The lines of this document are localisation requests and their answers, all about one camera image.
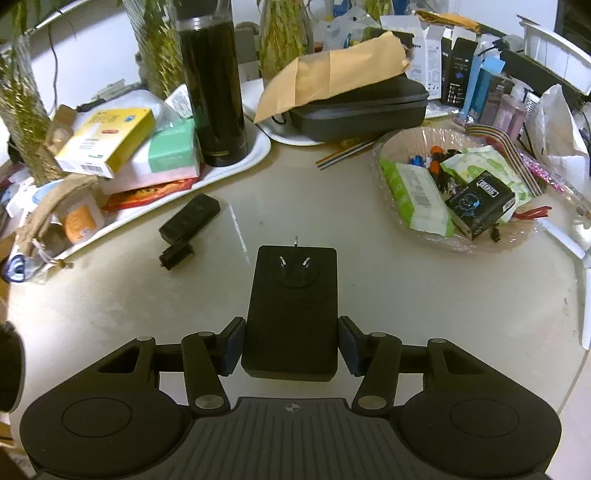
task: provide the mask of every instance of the wet wipes package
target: wet wipes package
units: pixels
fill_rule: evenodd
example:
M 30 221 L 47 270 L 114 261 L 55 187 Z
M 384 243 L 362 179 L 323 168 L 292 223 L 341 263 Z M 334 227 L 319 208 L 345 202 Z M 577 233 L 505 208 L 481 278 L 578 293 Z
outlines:
M 446 201 L 453 223 L 474 240 L 515 204 L 515 193 L 488 171 Z
M 413 230 L 453 235 L 453 224 L 437 186 L 426 168 L 387 160 L 379 162 L 398 206 Z

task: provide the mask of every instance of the table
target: table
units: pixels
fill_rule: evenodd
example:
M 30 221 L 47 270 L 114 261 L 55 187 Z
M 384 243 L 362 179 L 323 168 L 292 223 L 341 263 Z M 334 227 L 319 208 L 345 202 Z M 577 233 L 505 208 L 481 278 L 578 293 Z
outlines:
M 331 151 L 274 144 L 260 165 L 205 188 L 222 211 L 194 239 L 195 257 L 174 270 L 160 267 L 167 245 L 158 228 L 186 197 L 78 252 L 72 270 L 45 284 L 14 285 L 8 317 L 26 351 L 22 399 L 11 414 L 17 441 L 32 401 L 127 341 L 177 343 L 246 317 L 258 247 L 296 236 L 300 245 L 336 248 L 339 314 L 364 332 L 415 345 L 446 338 L 559 409 L 583 359 L 579 273 L 568 253 L 543 232 L 495 255 L 417 242 L 385 208 L 371 153 L 319 171 L 314 161 Z M 553 221 L 565 218 L 553 210 Z M 222 379 L 231 402 L 239 395 L 351 401 L 360 381 L 340 356 L 327 383 L 255 379 L 240 366 Z M 420 389 L 420 375 L 403 375 L 396 403 Z M 182 374 L 162 374 L 161 390 L 186 403 Z

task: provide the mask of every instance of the yellow box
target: yellow box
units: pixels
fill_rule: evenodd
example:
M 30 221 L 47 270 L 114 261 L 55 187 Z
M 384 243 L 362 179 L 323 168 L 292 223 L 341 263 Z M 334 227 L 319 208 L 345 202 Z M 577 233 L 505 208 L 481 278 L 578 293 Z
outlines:
M 96 112 L 56 155 L 57 163 L 63 171 L 112 179 L 155 126 L 149 108 Z

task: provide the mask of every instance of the green wipes package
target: green wipes package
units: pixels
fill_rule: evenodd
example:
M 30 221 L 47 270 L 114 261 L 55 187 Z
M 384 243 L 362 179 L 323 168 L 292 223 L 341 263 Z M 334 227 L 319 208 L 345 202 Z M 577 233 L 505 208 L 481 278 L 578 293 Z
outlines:
M 453 235 L 449 211 L 426 168 L 380 160 L 400 217 L 413 230 Z

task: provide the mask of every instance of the brown paper envelope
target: brown paper envelope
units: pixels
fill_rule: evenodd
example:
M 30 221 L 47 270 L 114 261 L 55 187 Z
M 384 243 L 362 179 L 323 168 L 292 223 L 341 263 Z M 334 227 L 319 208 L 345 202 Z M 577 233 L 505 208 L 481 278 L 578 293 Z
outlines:
M 400 75 L 409 63 L 400 40 L 392 32 L 344 50 L 298 57 L 263 91 L 255 123 L 314 100 Z

